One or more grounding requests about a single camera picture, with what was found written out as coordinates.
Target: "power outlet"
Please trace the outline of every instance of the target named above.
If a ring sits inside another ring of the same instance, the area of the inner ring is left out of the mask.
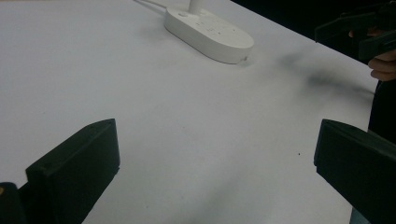
[[[222,63],[240,63],[248,58],[253,38],[222,18],[200,8],[167,7],[165,28],[207,57]]]

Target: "finger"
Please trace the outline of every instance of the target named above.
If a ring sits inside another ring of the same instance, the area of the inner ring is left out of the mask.
[[[396,49],[388,51],[386,53],[380,54],[378,56],[375,56],[377,59],[385,61],[385,62],[390,62],[390,61],[395,61],[396,60]]]
[[[393,79],[396,79],[396,73],[384,73],[376,70],[373,70],[371,76],[380,81],[391,81]]]
[[[373,70],[384,72],[384,73],[395,73],[396,72],[396,61],[386,62],[377,58],[372,59],[368,63],[369,67]]]

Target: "black object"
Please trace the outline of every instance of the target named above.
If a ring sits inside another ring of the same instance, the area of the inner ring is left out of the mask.
[[[30,165],[20,189],[0,184],[0,223],[80,224],[119,167],[115,120],[88,125]]]
[[[396,145],[324,119],[314,164],[318,174],[372,224],[396,223]]]
[[[367,36],[367,29],[373,27],[386,32],[375,37]],[[317,27],[315,40],[322,42],[343,32],[353,31],[359,45],[359,59],[368,60],[396,49],[395,29],[396,1],[390,1],[343,13],[337,20]]]

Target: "table surface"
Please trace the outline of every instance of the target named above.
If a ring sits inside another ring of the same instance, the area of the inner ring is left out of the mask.
[[[120,171],[86,224],[347,224],[313,159],[322,119],[367,129],[369,69],[231,1],[205,8],[251,34],[246,62],[206,58],[132,0],[1,2],[0,181],[115,118]]]

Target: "hand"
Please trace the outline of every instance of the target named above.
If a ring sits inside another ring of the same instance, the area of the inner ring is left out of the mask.
[[[382,33],[384,31],[371,28],[368,30],[367,35],[376,36]],[[349,36],[353,37],[353,32],[349,32]],[[368,65],[373,69],[371,73],[372,77],[381,81],[396,79],[396,49],[374,57]]]

